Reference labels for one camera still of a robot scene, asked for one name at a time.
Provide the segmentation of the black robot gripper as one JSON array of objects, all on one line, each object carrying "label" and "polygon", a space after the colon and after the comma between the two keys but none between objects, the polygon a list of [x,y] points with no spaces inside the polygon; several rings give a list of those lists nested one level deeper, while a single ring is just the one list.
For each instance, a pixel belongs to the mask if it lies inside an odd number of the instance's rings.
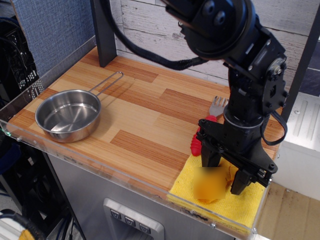
[{"label": "black robot gripper", "polygon": [[223,124],[198,121],[200,131],[196,138],[201,141],[202,167],[218,167],[224,158],[238,168],[230,190],[233,195],[240,195],[250,183],[267,187],[278,170],[261,143],[269,117],[252,129],[235,126],[227,118]]}]

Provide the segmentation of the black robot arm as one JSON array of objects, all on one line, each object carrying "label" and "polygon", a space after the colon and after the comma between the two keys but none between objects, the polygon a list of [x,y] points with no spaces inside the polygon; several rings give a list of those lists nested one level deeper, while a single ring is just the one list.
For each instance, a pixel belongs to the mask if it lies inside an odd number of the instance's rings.
[{"label": "black robot arm", "polygon": [[228,67],[230,96],[224,122],[198,122],[202,165],[216,167],[224,158],[236,166],[234,195],[250,183],[267,187],[278,168],[262,147],[264,132],[270,117],[287,125],[278,113],[288,97],[285,49],[260,24],[249,0],[167,0],[165,5],[181,22],[197,56],[223,60]]}]

